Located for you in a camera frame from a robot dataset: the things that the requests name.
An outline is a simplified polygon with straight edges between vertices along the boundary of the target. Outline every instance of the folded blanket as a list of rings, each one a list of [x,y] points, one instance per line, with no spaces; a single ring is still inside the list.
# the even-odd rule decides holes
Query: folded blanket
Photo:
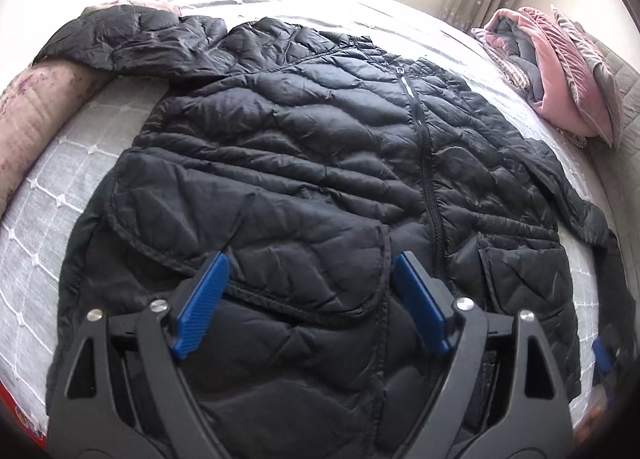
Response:
[[[531,90],[531,82],[529,75],[517,64],[514,64],[500,50],[488,44],[484,38],[484,30],[482,28],[473,28],[471,33],[474,38],[480,42],[486,54],[494,62],[495,66],[502,72],[504,79],[511,85],[517,93],[526,98]]]
[[[600,134],[580,114],[554,46],[529,14],[500,9],[484,29],[487,43],[527,72],[527,101],[536,113],[577,136]]]

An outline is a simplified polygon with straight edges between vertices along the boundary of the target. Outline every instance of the red object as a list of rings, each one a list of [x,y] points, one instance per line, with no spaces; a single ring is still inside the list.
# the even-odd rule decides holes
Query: red object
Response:
[[[44,450],[47,444],[46,436],[35,428],[27,415],[18,407],[14,397],[7,391],[2,381],[0,381],[0,403],[4,403],[8,407],[9,412],[11,412],[14,419],[24,429],[31,440]]]

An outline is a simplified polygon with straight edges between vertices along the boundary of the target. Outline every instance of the pink blanket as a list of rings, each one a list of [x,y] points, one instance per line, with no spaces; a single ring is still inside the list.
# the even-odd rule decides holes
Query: pink blanket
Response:
[[[593,72],[580,54],[577,46],[558,23],[535,8],[521,8],[542,29],[554,48],[569,91],[582,119],[609,146],[614,143],[613,125],[609,110]]]
[[[536,70],[539,71],[538,78],[542,81],[543,93],[537,96],[530,94],[529,104],[540,116],[556,127],[578,136],[599,134],[578,111],[556,51],[539,24],[528,14],[501,9],[484,29],[486,41],[503,50],[510,60],[525,68],[532,81],[536,79]],[[533,47],[533,60],[525,50],[528,48],[527,37]]]

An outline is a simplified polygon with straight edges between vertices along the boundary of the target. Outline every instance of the blue gripper pad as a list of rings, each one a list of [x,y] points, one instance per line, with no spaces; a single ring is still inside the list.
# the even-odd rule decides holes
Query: blue gripper pad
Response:
[[[610,358],[609,351],[602,344],[602,339],[600,337],[596,338],[591,344],[591,349],[593,350],[593,355],[596,359],[596,365],[598,366],[600,373],[602,376],[608,375],[613,370],[613,362]]]
[[[211,316],[229,282],[229,259],[223,253],[217,253],[207,259],[191,280],[197,283],[182,310],[175,316],[177,334],[171,349],[178,360],[184,360],[200,346]]]
[[[429,286],[446,287],[442,281],[431,278],[410,251],[396,257],[393,274],[402,303],[414,319],[424,346],[438,355],[449,354],[452,351],[449,336],[453,321],[453,296],[448,290],[434,292],[440,300],[438,306]]]

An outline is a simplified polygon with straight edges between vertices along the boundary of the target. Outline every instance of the pillow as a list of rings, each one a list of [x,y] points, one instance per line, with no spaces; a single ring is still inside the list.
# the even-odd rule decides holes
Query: pillow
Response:
[[[66,60],[21,72],[0,96],[0,217],[58,129],[112,77]]]
[[[180,11],[180,6],[176,4],[171,4],[169,2],[164,1],[111,1],[104,2],[103,4],[96,4],[95,6],[87,6],[80,16],[90,14],[96,10],[103,10],[105,8],[111,8],[112,6],[122,6],[123,4],[128,4],[129,6],[144,6],[145,8],[153,8],[155,10],[164,10],[166,12],[171,12],[176,14],[178,17],[182,16],[182,12]]]
[[[616,83],[615,76],[609,65],[607,65],[604,55],[596,48],[594,43],[583,35],[577,26],[555,6],[551,5],[551,9],[554,13],[554,19],[575,44],[575,47],[593,73],[593,78],[605,99],[607,111],[609,112],[613,133],[613,141],[610,145],[618,148],[620,146],[624,113],[620,88]]]
[[[554,48],[575,105],[584,121],[609,146],[613,146],[613,127],[604,97],[596,84],[593,72],[569,35],[557,22],[535,8],[524,7],[519,11],[531,17]]]

